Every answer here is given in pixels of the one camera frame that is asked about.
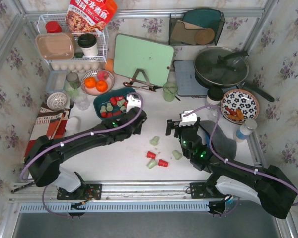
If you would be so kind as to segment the teal storage basket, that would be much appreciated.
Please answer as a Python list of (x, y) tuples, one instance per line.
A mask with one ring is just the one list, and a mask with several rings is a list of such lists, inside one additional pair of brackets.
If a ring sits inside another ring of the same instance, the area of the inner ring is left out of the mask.
[(122, 88), (99, 95), (93, 101), (96, 114), (102, 121), (117, 122), (127, 112), (127, 96), (132, 88)]

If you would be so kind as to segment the clear plastic cup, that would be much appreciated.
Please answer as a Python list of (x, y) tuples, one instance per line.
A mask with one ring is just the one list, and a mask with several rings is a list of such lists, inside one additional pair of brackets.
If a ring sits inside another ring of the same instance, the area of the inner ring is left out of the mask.
[(84, 92), (79, 93), (76, 97), (74, 97), (74, 104), (82, 111), (87, 110), (90, 106), (87, 94)]

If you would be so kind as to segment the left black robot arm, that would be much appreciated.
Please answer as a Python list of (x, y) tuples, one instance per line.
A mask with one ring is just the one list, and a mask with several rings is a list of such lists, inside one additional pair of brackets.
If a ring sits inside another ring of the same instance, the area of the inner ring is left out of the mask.
[(68, 193), (81, 193), (86, 185), (77, 172), (61, 167), (61, 164), (82, 152), (95, 147), (110, 145), (140, 134), (146, 113), (139, 107), (131, 108), (118, 118), (104, 120), (90, 130), (60, 139), (39, 137), (25, 159), (25, 168), (29, 170), (37, 187), (51, 184)]

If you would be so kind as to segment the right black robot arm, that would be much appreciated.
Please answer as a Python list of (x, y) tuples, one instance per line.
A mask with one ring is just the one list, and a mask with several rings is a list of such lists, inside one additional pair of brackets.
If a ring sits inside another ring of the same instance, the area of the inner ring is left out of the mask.
[(203, 192), (210, 198), (233, 195), (253, 201), (270, 215), (285, 219), (294, 204), (295, 187), (282, 170), (256, 168), (235, 160), (221, 160), (198, 135), (199, 124), (175, 129), (184, 157), (199, 171), (210, 173)]

